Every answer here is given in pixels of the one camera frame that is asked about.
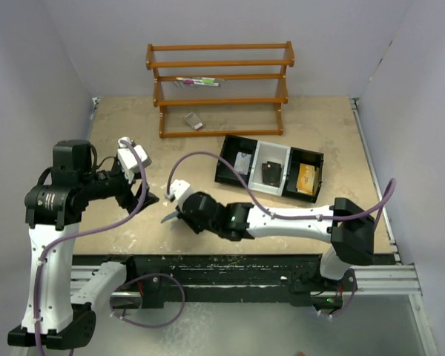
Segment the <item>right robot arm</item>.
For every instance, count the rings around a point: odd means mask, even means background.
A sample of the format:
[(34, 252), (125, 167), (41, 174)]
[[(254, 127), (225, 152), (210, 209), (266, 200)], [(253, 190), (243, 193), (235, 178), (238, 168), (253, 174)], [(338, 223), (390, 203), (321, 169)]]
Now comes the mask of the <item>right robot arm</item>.
[(375, 219), (346, 198), (318, 208), (260, 208), (250, 202), (223, 205), (209, 194), (196, 192), (181, 197), (176, 211), (194, 233), (210, 231), (233, 242), (301, 237), (328, 243), (314, 274), (323, 290), (338, 285), (351, 266), (373, 263)]

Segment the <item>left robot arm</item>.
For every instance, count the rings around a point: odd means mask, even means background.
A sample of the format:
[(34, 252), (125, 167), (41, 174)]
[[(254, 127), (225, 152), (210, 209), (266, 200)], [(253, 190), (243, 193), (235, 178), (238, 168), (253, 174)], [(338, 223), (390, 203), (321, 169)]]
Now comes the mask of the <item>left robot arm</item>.
[(73, 249), (89, 203), (114, 198), (132, 219), (158, 202), (150, 193), (145, 168), (151, 158), (128, 137), (118, 141), (109, 171), (97, 164), (95, 147), (86, 140), (60, 141), (53, 164), (27, 193), (25, 222), (31, 247), (30, 288), (24, 317), (9, 331), (9, 346), (74, 350), (89, 344), (96, 313), (117, 287), (129, 291), (137, 272), (124, 263), (106, 262), (80, 290), (70, 289)]

